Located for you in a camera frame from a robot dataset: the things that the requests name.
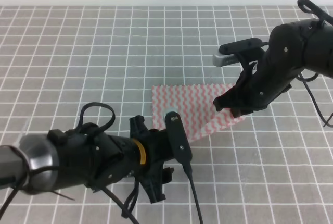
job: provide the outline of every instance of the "black cable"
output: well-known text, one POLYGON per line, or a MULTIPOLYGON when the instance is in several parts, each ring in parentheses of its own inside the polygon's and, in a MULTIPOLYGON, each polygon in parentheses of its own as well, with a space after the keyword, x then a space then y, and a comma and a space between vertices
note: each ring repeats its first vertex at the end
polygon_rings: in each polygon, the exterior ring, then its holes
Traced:
MULTIPOLYGON (((139 197, 139 182, 135 179, 135 182, 134 182, 134 189, 133 191, 129 194, 129 196, 127 197, 126 201, 124 202, 124 206, 130 211, 132 212, 134 207, 135 207, 135 204, 136 204, 136 201, 139 197)), ((126 215, 125 212, 122 212, 121 213, 121 216, 124 217, 125 219, 128 218, 128 216, 126 215)))
POLYGON ((312 81, 316 80, 318 76, 319 76, 319 74, 316 73, 312 77, 309 77, 309 78, 296 77, 296 79, 301 81, 301 82, 312 82, 312 81))
POLYGON ((81 109, 81 112, 80 112, 80 118, 79 118, 79 122, 78 122, 78 125, 76 126, 75 130, 76 131, 80 131, 80 129, 82 128, 82 125, 83 125, 83 118, 84 118, 84 112, 90 108, 90 107, 101 107, 101 108, 106 108, 108 110, 110 110, 112 112, 112 117, 111 119, 106 123, 104 124, 103 126, 100 126, 98 127, 95 131, 94 131, 94 135, 99 135, 100 133, 106 131, 108 128, 110 128, 114 121, 116 120, 116 114, 113 110, 113 108, 108 105, 108 104, 105 104, 105 103, 98 103, 98 102, 93 102, 93 103, 87 103, 86 105, 84 105, 81 109))
POLYGON ((107 196, 109 196, 121 208, 121 210, 126 213, 126 215, 128 216, 128 218, 131 220, 131 222, 133 224, 139 224, 139 222, 135 219, 135 217, 132 215, 132 213, 129 212, 129 210, 123 205, 123 203, 119 200, 118 197, 116 197, 115 194, 113 194, 106 186, 100 185, 99 182, 90 178, 86 174, 81 173, 77 169, 73 169, 73 168, 59 167, 59 166, 48 166, 48 167, 43 167, 43 168, 39 168, 39 169, 36 169, 36 170, 32 170, 32 171, 30 171, 30 175, 32 175, 32 176, 37 175, 37 174, 45 172, 45 171, 69 172, 69 173, 75 174, 78 177, 81 177, 81 178, 85 179, 90 185, 102 190, 107 196))
POLYGON ((199 201, 198 201, 198 196, 197 196, 196 188, 194 187, 192 176, 190 178, 188 178, 188 180, 189 180, 189 183, 191 185, 192 192, 193 192, 194 202, 196 203, 199 222, 200 222, 200 224, 203 224, 203 219, 202 219, 202 214, 201 214, 200 205, 199 205, 199 201))
POLYGON ((313 102, 313 105, 314 105, 314 107, 316 108, 316 111, 317 111, 317 113, 318 113, 320 119, 323 121, 324 126, 328 126, 328 127, 330 127, 330 128, 333 128, 333 125, 328 123, 329 120, 333 117, 333 113, 332 113, 332 115, 331 115, 327 120, 325 120, 325 118, 324 118, 324 116, 323 116, 321 110, 320 110, 319 107, 318 107, 318 104, 317 104, 317 102, 316 102, 316 99, 314 98, 314 96, 313 96, 313 94, 312 94, 312 92, 311 92, 311 90, 310 90, 308 84, 304 81, 304 77, 303 77, 302 74, 300 74, 300 79, 303 80, 303 84, 304 84, 306 90, 308 91, 308 94, 309 94, 309 96, 311 97, 311 100, 312 100, 312 102, 313 102))
MULTIPOLYGON (((46 172, 46 171, 69 172, 69 173, 75 174, 78 177, 81 177, 81 178, 85 179, 90 185, 93 185, 94 187, 102 190, 107 196, 109 196, 121 208, 121 210, 126 213, 126 215, 128 216, 128 218, 131 220, 131 222, 133 224, 139 224, 139 222, 135 219, 135 217, 132 215, 132 213, 129 212, 129 210, 123 205, 123 203, 118 199, 118 197, 116 197, 116 195, 113 194, 106 186, 100 185, 99 182, 90 178, 86 174, 81 173, 77 169, 68 168, 68 167, 59 167, 59 166, 47 166, 47 167, 39 168, 39 169, 36 169, 36 170, 31 170, 31 171, 29 171, 28 175, 29 175, 29 178, 31 178, 34 175, 38 175, 39 173, 43 173, 43 172, 46 172)), ((17 186, 13 189, 13 191, 11 192, 11 194, 8 196, 5 203, 1 207, 1 209, 0 209, 0 220, 3 216, 3 214, 5 213, 7 207, 11 203, 11 201, 14 199, 14 197, 18 193, 18 191, 23 188, 23 185, 24 185, 28 175, 24 175, 18 181, 17 186)))
POLYGON ((27 174, 25 174, 24 176, 22 176, 22 178, 20 178, 18 180, 18 182, 16 183, 16 186, 13 188, 13 190, 10 193, 10 195, 5 200, 4 204, 0 208, 0 220, 2 219, 5 211, 7 210, 9 204, 11 203, 11 201, 14 199, 14 197, 16 196, 16 194, 22 189, 22 187, 23 187, 26 179, 27 179, 27 174))
POLYGON ((191 164, 190 163, 188 163, 186 165, 183 164, 183 169, 184 169, 184 172, 186 173, 186 175, 188 177, 188 180, 189 180, 189 183, 191 185, 194 202, 196 203, 196 208, 197 208, 197 212, 198 212, 199 223, 203 224, 203 219, 202 219, 202 214, 201 214, 200 205, 199 205, 199 201, 198 201, 198 196, 197 196, 196 188, 195 188, 194 182, 193 182, 191 164))
POLYGON ((70 201, 75 201, 75 199, 73 199, 73 198, 71 198, 71 197, 68 197, 68 196, 66 196, 66 195, 64 195, 64 194, 60 194, 60 193, 58 193, 58 192, 56 192, 56 191, 40 190, 40 189, 35 189, 35 190, 38 191, 38 192, 41 192, 41 193, 51 193, 51 194, 55 194, 55 195, 58 195, 58 196, 60 196, 60 197, 62 197, 62 198, 66 198, 66 199, 68 199, 68 200, 70 200, 70 201))

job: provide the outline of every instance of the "orange ring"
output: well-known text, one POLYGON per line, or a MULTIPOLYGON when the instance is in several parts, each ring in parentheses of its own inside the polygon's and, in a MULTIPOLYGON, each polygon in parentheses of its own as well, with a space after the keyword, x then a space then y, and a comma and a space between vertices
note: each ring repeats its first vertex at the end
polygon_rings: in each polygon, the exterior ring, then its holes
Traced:
POLYGON ((144 164, 146 164, 146 161, 147 161, 147 155, 146 155, 145 148, 142 146, 141 142, 139 142, 137 139, 133 139, 133 140, 140 150, 140 164, 144 165, 144 164))

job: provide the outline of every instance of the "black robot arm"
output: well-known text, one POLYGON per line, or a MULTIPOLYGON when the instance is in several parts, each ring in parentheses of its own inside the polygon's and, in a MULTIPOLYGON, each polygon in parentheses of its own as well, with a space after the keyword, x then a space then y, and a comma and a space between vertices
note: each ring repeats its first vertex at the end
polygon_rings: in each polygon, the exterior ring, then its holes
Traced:
POLYGON ((235 86, 214 100, 217 111, 231 108, 234 117, 239 117, 263 110, 287 92, 304 69, 333 77, 333 27, 327 24, 333 24, 333 17, 309 0, 298 0, 298 5, 318 19, 279 25, 268 43, 251 38, 220 46, 214 64, 240 62, 244 70, 235 86), (261 49, 264 45, 268 45, 266 52, 261 49))
POLYGON ((151 203, 165 200, 162 185, 172 181, 173 168, 164 168, 171 159, 183 165, 196 202, 200 223, 202 216, 194 189, 190 161, 192 152, 180 115, 165 114, 164 130, 148 130, 143 116, 130 119, 130 137, 107 135, 114 123, 113 109, 102 103, 83 106, 78 126, 62 132, 28 134, 13 146, 0 146, 0 189, 13 188, 0 209, 0 220, 15 194, 53 192, 75 185, 85 185, 93 191, 102 190, 122 209, 122 216, 138 224, 131 214, 138 199, 141 184, 151 203), (99 127, 83 123, 84 112, 92 106, 111 111, 108 123, 99 127), (124 177, 134 177, 134 189, 122 203, 107 186, 124 177))

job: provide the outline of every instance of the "table surface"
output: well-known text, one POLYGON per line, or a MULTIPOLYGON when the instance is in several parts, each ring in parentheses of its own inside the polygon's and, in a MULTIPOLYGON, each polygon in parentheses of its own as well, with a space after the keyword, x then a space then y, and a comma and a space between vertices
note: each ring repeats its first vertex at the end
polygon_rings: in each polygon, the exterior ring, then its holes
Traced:
MULTIPOLYGON (((212 65, 219 44, 267 41, 276 25, 309 17, 292 6, 0 7, 0 144, 12 144, 21 131, 73 128, 80 107, 92 101, 116 111, 109 134, 128 136, 137 114, 151 127, 153 85, 234 83, 239 65, 212 65)), ((320 76, 309 86, 328 117, 332 80, 320 76)), ((99 124, 110 118, 96 108, 87 113, 86 121, 99 124)), ((194 143, 204 222, 333 222, 332 133, 294 81, 266 110, 194 143)), ((140 223, 198 223, 182 168, 170 166, 166 201, 150 205, 141 191, 134 210, 140 223)), ((110 186, 121 200, 132 187, 129 180, 110 186)), ((18 194, 2 223, 130 223, 103 193, 84 186, 61 193, 75 201, 18 194)), ((0 201, 6 195, 0 191, 0 201)))

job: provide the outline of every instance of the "patterned napkin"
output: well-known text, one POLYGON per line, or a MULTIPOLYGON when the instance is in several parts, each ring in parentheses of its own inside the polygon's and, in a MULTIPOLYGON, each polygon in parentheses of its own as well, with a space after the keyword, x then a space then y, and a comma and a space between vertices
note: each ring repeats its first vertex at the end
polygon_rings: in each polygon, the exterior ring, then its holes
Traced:
POLYGON ((175 108, 182 118, 189 142, 193 142, 244 120, 244 116, 234 118, 228 108, 216 112, 213 105, 213 100, 232 86, 233 84, 153 86, 153 127, 164 129, 164 111, 175 108))

